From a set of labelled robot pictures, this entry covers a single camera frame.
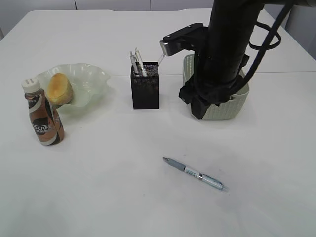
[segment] bun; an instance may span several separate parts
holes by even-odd
[[[48,88],[47,98],[54,105],[63,105],[70,102],[73,98],[73,88],[63,73],[56,73],[52,76]]]

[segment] black mesh pen holder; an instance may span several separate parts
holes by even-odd
[[[157,62],[144,62],[147,76],[144,77],[137,63],[139,75],[131,68],[133,107],[135,110],[159,109],[159,73]]]

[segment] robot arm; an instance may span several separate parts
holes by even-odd
[[[262,45],[256,57],[258,65],[242,78],[239,72],[249,58],[245,50],[266,3],[285,4],[280,15],[286,15],[293,4],[316,6],[316,0],[214,0],[208,27],[195,23],[165,36],[160,42],[166,56],[183,49],[195,52],[194,74],[180,89],[179,97],[191,104],[191,111],[198,119],[203,118],[211,104],[227,102],[255,72],[282,22],[278,17],[275,32],[267,36],[271,40],[267,40],[265,47],[266,43]]]

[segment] bottle cap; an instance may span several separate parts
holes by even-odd
[[[26,79],[22,82],[24,93],[34,93],[40,90],[40,82],[35,78]]]

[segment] pen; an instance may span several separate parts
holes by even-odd
[[[213,186],[219,190],[227,191],[227,187],[225,187],[222,184],[222,182],[220,182],[219,180],[216,180],[216,179],[214,179],[206,174],[201,174],[200,172],[198,172],[198,171],[196,171],[188,166],[185,166],[184,164],[181,164],[173,159],[163,157],[163,160],[165,162],[167,162],[167,164],[196,177],[197,179],[207,183],[210,186]]]
[[[135,57],[134,57],[132,51],[130,51],[129,54],[130,54],[130,56],[129,56],[130,57],[130,61],[131,61],[132,65],[133,65],[134,73],[138,76],[138,69],[137,69],[137,65],[136,65],[136,62],[135,62]]]
[[[136,55],[137,61],[139,62],[140,68],[142,69],[143,76],[146,77],[147,76],[147,72],[146,72],[146,69],[144,67],[144,63],[143,63],[142,57],[140,56],[140,52],[138,51],[137,48],[135,48],[135,55]]]

